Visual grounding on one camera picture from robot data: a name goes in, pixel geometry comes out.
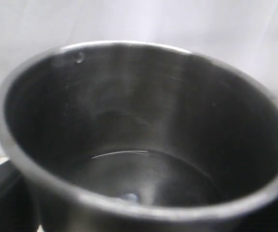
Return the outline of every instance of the saucepan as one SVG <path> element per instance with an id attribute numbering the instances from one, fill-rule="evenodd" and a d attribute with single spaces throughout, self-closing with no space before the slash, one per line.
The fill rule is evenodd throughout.
<path id="1" fill-rule="evenodd" d="M 278 100 L 166 45 L 33 57 L 0 87 L 0 143 L 46 232 L 228 232 L 278 197 Z"/>

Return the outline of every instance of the stainless steel pot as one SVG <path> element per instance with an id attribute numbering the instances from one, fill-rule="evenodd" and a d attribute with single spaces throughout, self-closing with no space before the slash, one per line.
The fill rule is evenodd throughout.
<path id="1" fill-rule="evenodd" d="M 278 196 L 278 100 L 164 45 L 30 59 L 0 87 L 0 142 L 46 232 L 227 232 Z"/>

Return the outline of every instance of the white wall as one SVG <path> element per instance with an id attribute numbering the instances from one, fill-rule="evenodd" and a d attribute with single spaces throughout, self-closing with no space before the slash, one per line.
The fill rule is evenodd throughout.
<path id="1" fill-rule="evenodd" d="M 94 40 L 201 52 L 278 95 L 278 0 L 0 0 L 0 82 L 38 52 Z"/>

